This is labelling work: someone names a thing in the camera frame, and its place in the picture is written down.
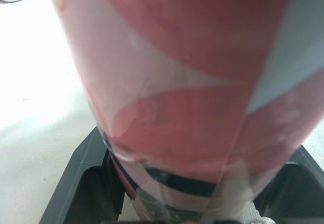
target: pink and white wrapper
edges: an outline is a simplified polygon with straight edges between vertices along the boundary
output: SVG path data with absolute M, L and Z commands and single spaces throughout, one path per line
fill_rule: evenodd
M 56 0 L 143 219 L 237 218 L 324 112 L 324 0 Z

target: black plastic holder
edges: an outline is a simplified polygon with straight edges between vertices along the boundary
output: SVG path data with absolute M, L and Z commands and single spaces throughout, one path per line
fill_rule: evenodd
M 116 222 L 124 195 L 96 127 L 74 151 L 39 224 Z M 300 147 L 254 204 L 276 224 L 324 223 L 324 172 Z

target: cylindrical object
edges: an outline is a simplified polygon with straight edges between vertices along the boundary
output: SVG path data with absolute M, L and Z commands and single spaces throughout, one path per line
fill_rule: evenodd
M 324 0 L 55 0 L 144 219 L 236 218 L 324 110 Z

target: plastic wrap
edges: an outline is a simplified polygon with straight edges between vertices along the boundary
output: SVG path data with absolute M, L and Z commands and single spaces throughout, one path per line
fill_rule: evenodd
M 324 0 L 54 0 L 141 218 L 237 218 L 322 118 Z

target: white floor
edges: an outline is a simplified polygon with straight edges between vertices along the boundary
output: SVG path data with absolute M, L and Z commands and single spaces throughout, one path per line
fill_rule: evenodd
M 95 127 L 48 0 L 0 4 L 0 223 L 38 223 Z M 324 169 L 324 122 L 305 147 Z M 258 218 L 249 206 L 243 222 Z M 121 220 L 136 219 L 126 198 Z

